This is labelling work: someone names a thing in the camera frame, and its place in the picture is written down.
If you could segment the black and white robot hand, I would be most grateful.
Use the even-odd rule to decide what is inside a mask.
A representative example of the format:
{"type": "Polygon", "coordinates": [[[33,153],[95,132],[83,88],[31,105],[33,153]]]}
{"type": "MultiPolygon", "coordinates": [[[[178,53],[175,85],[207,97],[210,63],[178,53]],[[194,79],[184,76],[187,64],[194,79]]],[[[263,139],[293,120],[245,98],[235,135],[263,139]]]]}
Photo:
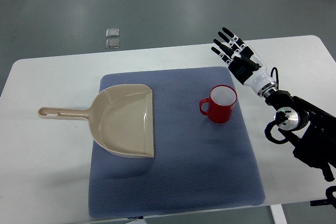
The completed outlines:
{"type": "Polygon", "coordinates": [[[249,86],[259,96],[267,98],[278,91],[277,81],[267,72],[260,57],[237,35],[223,27],[214,39],[211,50],[224,61],[229,71],[241,84],[249,86]]]}

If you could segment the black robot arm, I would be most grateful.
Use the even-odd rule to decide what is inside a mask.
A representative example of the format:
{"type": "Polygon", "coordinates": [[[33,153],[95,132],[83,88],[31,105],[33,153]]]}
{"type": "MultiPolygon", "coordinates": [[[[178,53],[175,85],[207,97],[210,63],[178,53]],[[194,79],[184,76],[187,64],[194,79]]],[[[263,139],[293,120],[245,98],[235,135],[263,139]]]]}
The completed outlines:
{"type": "Polygon", "coordinates": [[[294,146],[293,155],[322,171],[328,182],[335,180],[335,116],[288,91],[271,87],[265,102],[276,110],[275,119],[265,128],[266,138],[275,144],[294,146]]]}

